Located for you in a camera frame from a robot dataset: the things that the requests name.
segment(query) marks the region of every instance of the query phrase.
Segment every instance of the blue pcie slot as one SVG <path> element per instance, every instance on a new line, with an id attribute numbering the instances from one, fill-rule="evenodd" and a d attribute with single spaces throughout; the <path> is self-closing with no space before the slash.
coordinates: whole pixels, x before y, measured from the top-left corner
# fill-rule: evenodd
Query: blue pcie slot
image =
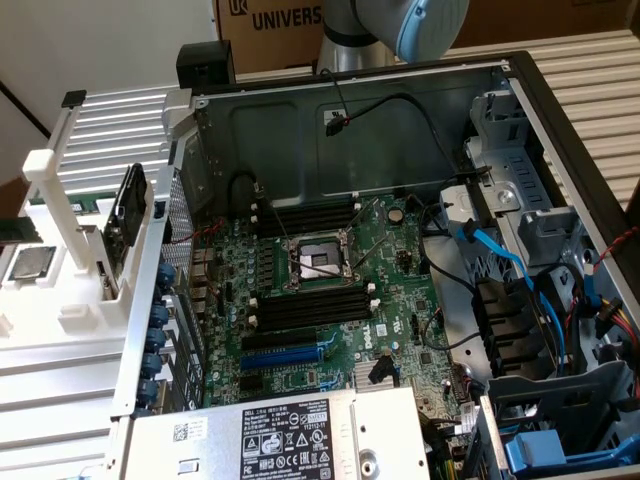
<path id="1" fill-rule="evenodd" d="M 258 353 L 240 360 L 241 370 L 271 368 L 298 363 L 320 363 L 324 359 L 324 350 L 312 347 L 289 348 L 282 352 Z"/>

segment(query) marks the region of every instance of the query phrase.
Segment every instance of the wall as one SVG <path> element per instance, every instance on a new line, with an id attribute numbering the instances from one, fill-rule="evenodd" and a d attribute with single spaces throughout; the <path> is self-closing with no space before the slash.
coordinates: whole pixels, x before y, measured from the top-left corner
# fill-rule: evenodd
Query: wall
<path id="1" fill-rule="evenodd" d="M 210 0 L 0 0 L 0 79 L 49 129 L 69 90 L 176 83 L 185 43 L 214 40 Z M 0 184 L 42 136 L 0 98 Z"/>

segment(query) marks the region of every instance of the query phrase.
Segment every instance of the cpu socket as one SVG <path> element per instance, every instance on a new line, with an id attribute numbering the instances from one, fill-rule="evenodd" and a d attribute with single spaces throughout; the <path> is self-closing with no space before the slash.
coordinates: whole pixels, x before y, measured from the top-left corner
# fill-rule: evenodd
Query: cpu socket
<path id="1" fill-rule="evenodd" d="M 317 280 L 351 276 L 346 232 L 293 238 L 285 248 L 289 252 L 291 289 L 299 288 L 300 283 L 311 284 Z"/>

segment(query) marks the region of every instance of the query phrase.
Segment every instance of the power supply label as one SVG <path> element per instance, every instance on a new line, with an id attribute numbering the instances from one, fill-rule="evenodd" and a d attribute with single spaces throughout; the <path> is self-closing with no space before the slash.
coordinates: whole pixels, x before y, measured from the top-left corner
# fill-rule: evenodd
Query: power supply label
<path id="1" fill-rule="evenodd" d="M 242 413 L 241 480 L 334 478 L 329 401 Z"/>

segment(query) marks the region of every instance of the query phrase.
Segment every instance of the cardboard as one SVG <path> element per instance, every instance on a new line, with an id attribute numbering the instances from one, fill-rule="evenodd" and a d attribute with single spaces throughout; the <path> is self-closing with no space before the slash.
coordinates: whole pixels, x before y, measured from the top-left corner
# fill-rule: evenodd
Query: cardboard
<path id="1" fill-rule="evenodd" d="M 627 28 L 633 0 L 471 0 L 453 47 Z"/>
<path id="2" fill-rule="evenodd" d="M 236 73 L 310 65 L 324 35 L 322 0 L 217 0 L 218 36 L 231 41 Z"/>
<path id="3" fill-rule="evenodd" d="M 471 0 L 454 47 L 628 28 L 634 0 Z M 218 35 L 237 73 L 311 65 L 322 43 L 323 0 L 214 0 Z"/>
<path id="4" fill-rule="evenodd" d="M 29 184 L 22 177 L 0 185 L 0 218 L 17 217 L 28 190 Z"/>

